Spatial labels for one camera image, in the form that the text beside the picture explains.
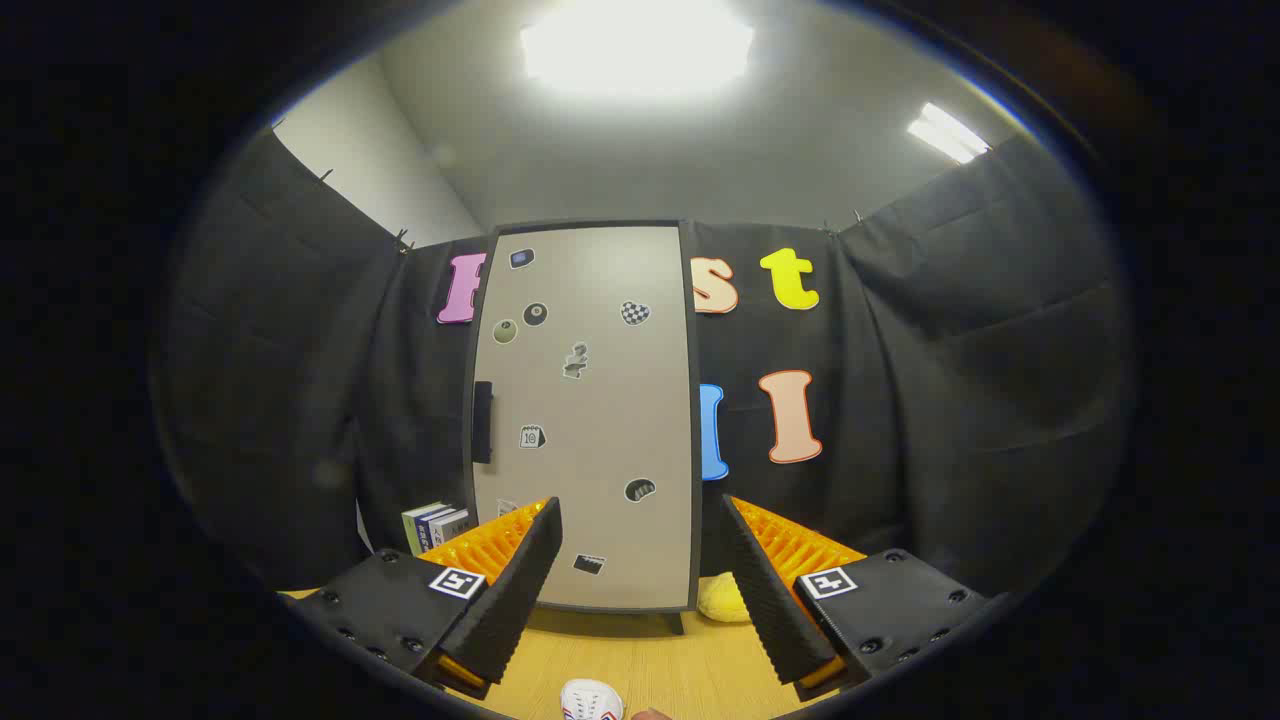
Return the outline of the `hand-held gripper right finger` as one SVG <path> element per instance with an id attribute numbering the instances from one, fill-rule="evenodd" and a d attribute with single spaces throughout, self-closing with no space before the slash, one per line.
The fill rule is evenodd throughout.
<path id="1" fill-rule="evenodd" d="M 989 597 L 906 550 L 851 550 L 724 496 L 730 566 L 778 680 L 803 701 L 918 664 L 969 632 Z"/>

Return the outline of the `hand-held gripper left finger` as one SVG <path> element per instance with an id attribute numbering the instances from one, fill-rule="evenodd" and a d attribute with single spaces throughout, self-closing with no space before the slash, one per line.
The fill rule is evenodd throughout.
<path id="1" fill-rule="evenodd" d="M 308 628 L 417 682 L 484 700 L 502 682 L 562 543 L 557 497 L 425 553 L 380 550 L 301 598 Z"/>

